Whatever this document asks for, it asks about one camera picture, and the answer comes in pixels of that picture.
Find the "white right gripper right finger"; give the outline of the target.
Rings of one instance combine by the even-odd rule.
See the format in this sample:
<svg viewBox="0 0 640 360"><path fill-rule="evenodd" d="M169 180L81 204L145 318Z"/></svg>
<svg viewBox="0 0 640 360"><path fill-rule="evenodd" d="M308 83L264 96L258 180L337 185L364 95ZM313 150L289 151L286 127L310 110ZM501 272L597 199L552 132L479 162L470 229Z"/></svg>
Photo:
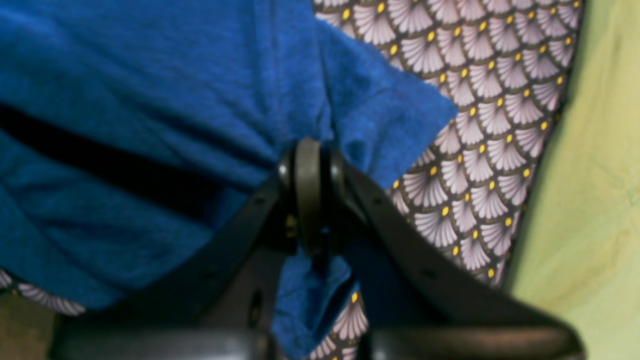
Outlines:
<svg viewBox="0 0 640 360"><path fill-rule="evenodd" d="M331 249L352 269L369 331L358 360L583 360L564 321L478 282L338 151L322 155Z"/></svg>

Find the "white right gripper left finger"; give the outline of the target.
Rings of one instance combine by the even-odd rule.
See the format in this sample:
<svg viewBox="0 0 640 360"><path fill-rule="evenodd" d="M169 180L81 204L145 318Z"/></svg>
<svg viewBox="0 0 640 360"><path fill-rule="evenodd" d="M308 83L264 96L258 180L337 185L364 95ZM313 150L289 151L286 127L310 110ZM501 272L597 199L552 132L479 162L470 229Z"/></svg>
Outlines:
<svg viewBox="0 0 640 360"><path fill-rule="evenodd" d="M215 238L170 274L64 322L51 360L279 360L270 334L289 255L323 251L322 145L302 140Z"/></svg>

